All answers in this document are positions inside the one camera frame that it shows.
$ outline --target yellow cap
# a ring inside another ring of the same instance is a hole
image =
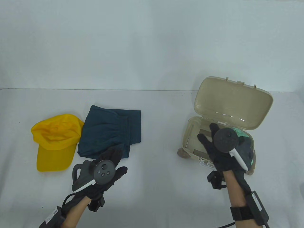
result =
[[[34,141],[39,143],[37,170],[51,172],[67,169],[72,163],[83,125],[80,119],[71,114],[35,124],[31,132]]]

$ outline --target beige plastic box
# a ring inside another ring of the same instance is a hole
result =
[[[252,141],[254,163],[247,172],[252,175],[256,161],[254,140],[245,130],[256,129],[266,117],[272,103],[271,94],[256,85],[249,86],[228,78],[207,77],[202,82],[194,102],[194,110],[200,116],[189,119],[178,155],[198,160],[200,165],[215,170],[197,135],[203,133],[212,141],[210,123],[217,123],[220,128],[237,128],[240,134],[246,134]]]

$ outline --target black glove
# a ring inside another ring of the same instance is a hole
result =
[[[219,126],[215,123],[210,124],[211,137],[213,139],[215,133],[219,130]],[[245,192],[251,192],[249,185],[244,180],[245,170],[240,166],[235,157],[231,157],[229,153],[219,151],[213,142],[210,142],[204,134],[197,135],[198,140],[205,147],[211,161],[219,172],[232,170],[240,186]],[[239,141],[235,149],[241,155],[248,169],[251,168],[253,151],[250,148],[251,140],[248,137],[239,137]]]
[[[102,160],[111,160],[115,164],[115,167],[117,167],[118,163],[121,160],[122,155],[123,155],[122,150],[117,149],[117,147],[110,147],[107,151],[102,153],[99,159],[93,160],[93,163],[97,165],[98,162]],[[76,206],[85,196],[87,196],[92,200],[100,199],[103,193],[107,191],[112,185],[114,185],[115,181],[117,181],[124,174],[127,173],[127,170],[128,168],[125,166],[120,167],[116,170],[115,176],[109,183],[105,185],[98,185],[98,184],[90,185],[85,189],[77,192],[71,201],[69,201],[68,203],[62,206],[61,209],[62,213],[66,215],[70,211],[70,209]]]

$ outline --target black battery pack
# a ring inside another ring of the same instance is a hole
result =
[[[246,199],[247,205],[249,206],[257,225],[268,226],[267,222],[269,220],[269,216],[268,216],[259,196],[257,195],[256,191],[251,192],[250,195],[246,195],[245,199]]]
[[[61,214],[61,207],[57,206],[39,228],[60,228],[65,219],[66,217]]]

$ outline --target forearm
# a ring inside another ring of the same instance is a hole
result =
[[[78,224],[81,215],[85,211],[87,205],[91,202],[87,196],[84,197],[79,204],[74,206],[67,214],[67,218],[61,225],[61,228],[75,228]]]
[[[232,207],[244,207],[247,205],[245,200],[245,194],[240,185],[238,184],[233,172],[225,171],[223,172],[225,182],[228,189],[229,199]],[[235,221],[236,228],[262,228],[258,226],[253,219]]]

